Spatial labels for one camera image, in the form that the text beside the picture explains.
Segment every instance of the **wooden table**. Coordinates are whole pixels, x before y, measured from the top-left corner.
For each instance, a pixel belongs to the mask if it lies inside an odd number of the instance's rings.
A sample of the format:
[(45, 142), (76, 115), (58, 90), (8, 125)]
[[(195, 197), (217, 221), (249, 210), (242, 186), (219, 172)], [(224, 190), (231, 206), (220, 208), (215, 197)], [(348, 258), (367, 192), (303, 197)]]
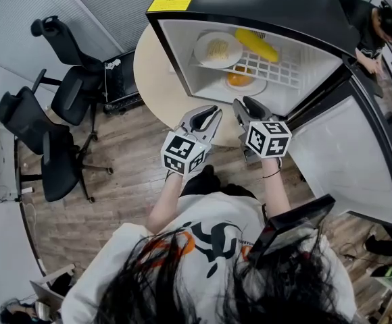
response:
[(148, 25), (134, 55), (134, 78), (145, 104), (170, 128), (175, 128), (186, 112), (215, 104), (223, 110), (223, 118), (213, 144), (238, 147), (238, 137), (244, 131), (238, 125), (232, 105), (187, 96), (178, 76), (170, 73), (170, 68), (168, 56), (153, 28)]

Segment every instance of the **refrigerator shelf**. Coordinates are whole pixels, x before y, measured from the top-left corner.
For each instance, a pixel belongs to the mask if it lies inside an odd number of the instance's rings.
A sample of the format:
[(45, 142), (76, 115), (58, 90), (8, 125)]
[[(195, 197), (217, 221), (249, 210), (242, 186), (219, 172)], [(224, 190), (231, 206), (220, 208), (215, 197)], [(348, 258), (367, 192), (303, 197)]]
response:
[[(299, 71), (301, 64), (299, 53), (293, 54), (291, 52), (289, 54), (280, 47), (275, 45), (273, 45), (273, 47), (279, 53), (279, 61), (276, 63), (268, 61), (244, 47), (243, 55), (236, 64), (226, 68), (218, 68), (216, 70), (245, 74), (257, 79), (267, 80), (268, 82), (289, 86), (294, 89), (300, 89)], [(192, 54), (190, 65), (208, 68), (198, 62), (194, 54)], [(237, 70), (237, 67), (244, 68), (244, 72)]]

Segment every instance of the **wooden floor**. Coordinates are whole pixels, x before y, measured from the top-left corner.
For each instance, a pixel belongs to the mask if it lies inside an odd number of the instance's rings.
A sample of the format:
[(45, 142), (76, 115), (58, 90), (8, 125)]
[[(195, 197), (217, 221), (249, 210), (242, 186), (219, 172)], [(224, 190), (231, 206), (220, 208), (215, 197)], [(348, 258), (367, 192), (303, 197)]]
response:
[[(62, 123), (53, 114), (50, 116)], [(91, 143), (85, 163), (113, 167), (114, 174), (84, 171), (87, 189), (95, 197), (95, 203), (85, 200), (78, 186), (64, 199), (46, 202), (41, 182), (25, 183), (35, 189), (33, 194), (23, 196), (23, 203), (34, 244), (48, 272), (74, 263), (76, 274), (81, 275), (121, 224), (144, 224), (164, 184), (166, 171), (160, 162), (160, 149), (169, 129), (146, 106), (123, 116), (106, 117), (99, 113), (96, 126), (99, 141)], [(71, 127), (71, 132), (75, 143), (83, 144), (89, 133), (89, 120)], [(263, 199), (262, 170), (259, 165), (248, 169), (239, 149), (214, 147), (209, 162), (215, 165), (222, 181), (242, 185)], [(20, 164), (24, 174), (40, 172), (39, 156), (23, 145)], [(300, 180), (290, 157), (284, 160), (282, 176), (294, 207), (312, 200), (312, 192)], [(368, 221), (350, 215), (330, 217), (325, 234), (338, 254), (383, 261), (382, 257), (378, 259), (362, 249), (371, 226)], [(372, 312), (384, 290), (366, 275), (366, 268), (374, 263), (352, 263), (340, 258), (351, 276), (360, 312), (363, 315)]]

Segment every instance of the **refrigerator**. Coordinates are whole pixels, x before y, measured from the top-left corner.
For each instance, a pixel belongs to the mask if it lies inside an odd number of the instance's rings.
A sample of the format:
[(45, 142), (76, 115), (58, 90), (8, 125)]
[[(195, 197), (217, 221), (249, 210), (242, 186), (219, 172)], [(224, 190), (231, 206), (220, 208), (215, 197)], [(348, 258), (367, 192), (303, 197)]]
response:
[[(289, 154), (316, 198), (333, 197), (336, 214), (392, 227), (392, 131), (374, 98), (381, 89), (356, 63), (360, 36), (339, 0), (154, 0), (146, 15), (187, 95), (230, 104), (251, 95), (265, 104), (291, 129)], [(230, 66), (198, 61), (202, 37), (238, 29), (278, 59), (244, 45)], [(231, 90), (231, 73), (264, 85)]]

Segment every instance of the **yellow sticky note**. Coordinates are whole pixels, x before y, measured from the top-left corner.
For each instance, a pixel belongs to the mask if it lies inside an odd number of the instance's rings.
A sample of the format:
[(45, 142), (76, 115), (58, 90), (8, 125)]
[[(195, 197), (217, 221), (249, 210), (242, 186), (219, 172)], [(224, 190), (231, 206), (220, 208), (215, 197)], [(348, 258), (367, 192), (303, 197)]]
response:
[(155, 11), (185, 11), (191, 0), (154, 0), (148, 12)]

